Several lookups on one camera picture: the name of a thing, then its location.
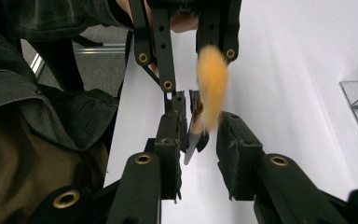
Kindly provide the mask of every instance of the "gray floor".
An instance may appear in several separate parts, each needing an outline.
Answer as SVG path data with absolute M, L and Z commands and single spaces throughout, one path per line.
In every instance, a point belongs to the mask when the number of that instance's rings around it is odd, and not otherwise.
M 84 37 L 104 44 L 125 44 L 127 30 L 117 27 L 90 27 Z M 25 41 L 21 41 L 25 61 L 31 64 L 35 50 Z M 76 54 L 76 62 L 86 90 L 100 89 L 116 96 L 124 78 L 124 53 Z M 38 78 L 39 83 L 59 88 L 54 76 L 45 65 Z

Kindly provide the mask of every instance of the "brass bushing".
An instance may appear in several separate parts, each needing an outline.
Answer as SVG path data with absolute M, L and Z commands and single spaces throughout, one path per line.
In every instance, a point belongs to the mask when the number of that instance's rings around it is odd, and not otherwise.
M 145 53 L 139 54 L 139 62 L 141 62 L 141 63 L 147 62 L 147 55 Z
M 226 52 L 226 55 L 229 59 L 232 59 L 234 58 L 235 56 L 235 50 L 234 49 L 229 49 L 227 52 Z
M 289 161 L 287 159 L 280 156 L 271 157 L 270 160 L 272 163 L 279 166 L 287 166 L 289 164 Z
M 165 81 L 164 88 L 165 90 L 170 90 L 172 88 L 172 83 L 170 81 Z
M 135 162 L 140 165 L 148 164 L 152 161 L 152 158 L 149 155 L 143 154 L 135 158 Z
M 75 203 L 80 199 L 79 191 L 75 189 L 71 189 L 62 193 L 57 198 L 54 199 L 53 206 L 56 208 L 67 208 Z

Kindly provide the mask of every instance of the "orange fluffy object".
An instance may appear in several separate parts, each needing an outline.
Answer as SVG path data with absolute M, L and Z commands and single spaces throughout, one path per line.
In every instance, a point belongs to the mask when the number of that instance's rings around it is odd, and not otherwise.
M 206 46 L 200 50 L 197 79 L 203 105 L 200 121 L 203 131 L 208 132 L 217 127 L 226 96 L 227 63 L 219 48 Z

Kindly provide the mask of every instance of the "jacket sleeve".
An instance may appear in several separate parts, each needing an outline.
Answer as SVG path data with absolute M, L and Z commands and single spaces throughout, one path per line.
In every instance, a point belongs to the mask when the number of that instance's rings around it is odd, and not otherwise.
M 7 37 L 53 41 L 102 24 L 131 29 L 116 0 L 1 0 Z

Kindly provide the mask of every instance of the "white surface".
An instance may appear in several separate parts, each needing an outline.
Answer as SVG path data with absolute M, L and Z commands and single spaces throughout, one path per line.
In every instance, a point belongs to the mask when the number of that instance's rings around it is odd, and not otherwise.
M 172 35 L 179 91 L 197 88 L 195 38 Z M 225 110 L 242 117 L 267 153 L 294 159 L 320 189 L 347 199 L 358 189 L 358 127 L 338 84 L 357 66 L 358 1 L 242 1 Z M 160 88 L 131 58 L 105 185 L 156 136 L 162 114 Z M 163 202 L 162 223 L 256 223 L 253 203 L 227 198 L 214 141 L 212 133 L 182 165 L 183 200 Z

